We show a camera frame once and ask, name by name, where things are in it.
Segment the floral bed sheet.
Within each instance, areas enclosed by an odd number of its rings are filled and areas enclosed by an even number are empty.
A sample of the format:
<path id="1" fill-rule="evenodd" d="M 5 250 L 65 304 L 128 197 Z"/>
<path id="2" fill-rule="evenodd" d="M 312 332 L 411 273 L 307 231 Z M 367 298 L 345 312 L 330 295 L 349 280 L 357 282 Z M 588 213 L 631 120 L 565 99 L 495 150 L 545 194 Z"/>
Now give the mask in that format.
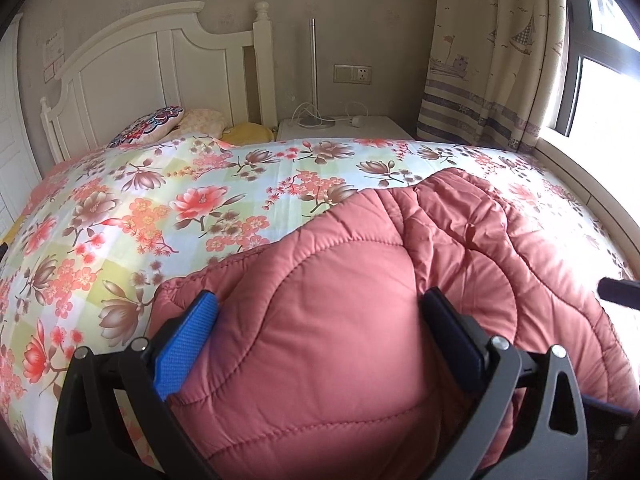
<path id="1" fill-rule="evenodd" d="M 533 217 L 591 283 L 630 278 L 600 208 L 525 155 L 401 140 L 233 146 L 203 133 L 104 148 L 56 166 L 29 197 L 1 261 L 1 417 L 41 478 L 79 346 L 144 333 L 157 287 L 278 240 L 363 188 L 460 168 Z"/>

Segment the striped patterned curtain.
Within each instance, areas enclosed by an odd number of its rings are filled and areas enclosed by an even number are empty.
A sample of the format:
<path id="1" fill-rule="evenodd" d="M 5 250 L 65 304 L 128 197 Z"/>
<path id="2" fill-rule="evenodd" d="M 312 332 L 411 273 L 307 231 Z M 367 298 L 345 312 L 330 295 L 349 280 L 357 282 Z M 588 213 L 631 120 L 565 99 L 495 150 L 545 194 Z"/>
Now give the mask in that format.
<path id="1" fill-rule="evenodd" d="M 437 0 L 416 134 L 533 151 L 561 96 L 567 0 Z"/>

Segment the colourful patterned pillow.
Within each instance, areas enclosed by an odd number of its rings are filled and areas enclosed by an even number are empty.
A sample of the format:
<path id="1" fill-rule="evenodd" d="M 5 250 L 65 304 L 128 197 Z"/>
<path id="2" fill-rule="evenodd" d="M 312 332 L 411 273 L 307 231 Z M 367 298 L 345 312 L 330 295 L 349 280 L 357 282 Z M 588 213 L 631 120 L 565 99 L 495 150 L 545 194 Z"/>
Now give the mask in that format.
<path id="1" fill-rule="evenodd" d="M 139 117 L 108 142 L 108 148 L 124 145 L 150 144 L 163 139 L 183 118 L 181 106 L 166 106 Z"/>

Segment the white bedside table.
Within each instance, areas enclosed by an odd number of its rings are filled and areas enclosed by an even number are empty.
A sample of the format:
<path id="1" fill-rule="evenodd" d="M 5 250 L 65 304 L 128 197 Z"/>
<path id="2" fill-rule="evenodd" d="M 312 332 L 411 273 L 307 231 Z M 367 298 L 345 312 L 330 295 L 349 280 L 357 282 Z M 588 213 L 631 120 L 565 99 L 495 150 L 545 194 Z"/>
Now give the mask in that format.
<path id="1" fill-rule="evenodd" d="M 329 129 L 303 129 L 296 126 L 292 118 L 280 122 L 276 139 L 291 141 L 300 139 L 371 139 L 412 140 L 412 136 L 386 116 L 363 116 L 360 127 L 352 125 L 352 117 L 335 118 L 335 126 Z"/>

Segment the cream quilted pillow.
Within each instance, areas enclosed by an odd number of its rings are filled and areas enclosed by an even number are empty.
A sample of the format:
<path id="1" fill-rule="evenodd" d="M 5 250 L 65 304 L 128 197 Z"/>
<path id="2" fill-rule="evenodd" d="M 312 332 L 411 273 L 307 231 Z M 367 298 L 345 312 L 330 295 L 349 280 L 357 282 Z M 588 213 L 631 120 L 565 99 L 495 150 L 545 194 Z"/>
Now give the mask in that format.
<path id="1" fill-rule="evenodd" d="M 220 139 L 227 128 L 227 121 L 221 112 L 210 108 L 187 110 L 180 122 L 168 134 L 168 138 L 181 138 L 188 133 L 201 133 Z"/>

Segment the yellow cushion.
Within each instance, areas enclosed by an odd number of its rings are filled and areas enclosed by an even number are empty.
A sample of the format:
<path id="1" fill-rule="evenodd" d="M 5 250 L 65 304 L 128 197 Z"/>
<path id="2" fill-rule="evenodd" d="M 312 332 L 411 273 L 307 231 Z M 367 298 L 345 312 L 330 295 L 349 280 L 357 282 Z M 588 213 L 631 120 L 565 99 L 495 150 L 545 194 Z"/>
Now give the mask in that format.
<path id="1" fill-rule="evenodd" d="M 274 133 L 270 128 L 263 125 L 254 124 L 254 122 L 243 122 L 227 129 L 220 140 L 236 146 L 262 144 L 273 142 Z"/>

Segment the silver lamp stand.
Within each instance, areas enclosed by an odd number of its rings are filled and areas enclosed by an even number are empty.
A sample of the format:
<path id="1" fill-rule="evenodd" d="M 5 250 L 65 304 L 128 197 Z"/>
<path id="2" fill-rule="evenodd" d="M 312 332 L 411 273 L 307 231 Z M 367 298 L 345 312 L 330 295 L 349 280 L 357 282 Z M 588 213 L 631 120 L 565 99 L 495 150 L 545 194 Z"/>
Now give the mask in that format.
<path id="1" fill-rule="evenodd" d="M 317 20 L 309 19 L 310 100 L 300 103 L 294 110 L 292 121 L 303 129 L 329 129 L 335 119 L 321 113 L 319 106 Z"/>

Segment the white wooden headboard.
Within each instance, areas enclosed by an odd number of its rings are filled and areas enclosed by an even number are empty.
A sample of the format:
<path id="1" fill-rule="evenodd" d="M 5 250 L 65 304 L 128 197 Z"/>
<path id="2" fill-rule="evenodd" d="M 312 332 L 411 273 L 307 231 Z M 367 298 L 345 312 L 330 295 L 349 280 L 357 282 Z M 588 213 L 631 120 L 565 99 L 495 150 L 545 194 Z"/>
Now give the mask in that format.
<path id="1" fill-rule="evenodd" d="M 40 100 L 50 152 L 60 164 L 101 146 L 158 108 L 211 108 L 235 126 L 250 119 L 246 50 L 253 50 L 259 118 L 279 123 L 269 4 L 256 3 L 249 30 L 206 32 L 204 2 L 153 6 L 106 26 L 56 70 L 58 102 Z"/>

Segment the dark window frame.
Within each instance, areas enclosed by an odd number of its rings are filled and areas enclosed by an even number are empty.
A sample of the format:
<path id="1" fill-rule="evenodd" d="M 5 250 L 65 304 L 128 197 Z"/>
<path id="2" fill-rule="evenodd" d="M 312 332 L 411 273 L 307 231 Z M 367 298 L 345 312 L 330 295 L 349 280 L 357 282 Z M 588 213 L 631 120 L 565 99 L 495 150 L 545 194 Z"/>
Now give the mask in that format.
<path id="1" fill-rule="evenodd" d="M 568 65 L 555 128 L 585 142 L 634 136 L 639 114 L 639 9 L 624 0 L 566 0 Z"/>

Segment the wall power socket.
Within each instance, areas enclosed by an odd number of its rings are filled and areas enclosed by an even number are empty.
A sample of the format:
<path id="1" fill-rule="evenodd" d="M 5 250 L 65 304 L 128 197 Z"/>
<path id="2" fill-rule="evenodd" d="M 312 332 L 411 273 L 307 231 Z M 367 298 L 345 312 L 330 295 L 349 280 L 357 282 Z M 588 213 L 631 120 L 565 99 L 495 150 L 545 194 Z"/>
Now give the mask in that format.
<path id="1" fill-rule="evenodd" d="M 335 64 L 333 81 L 336 84 L 370 84 L 372 68 L 364 65 Z"/>

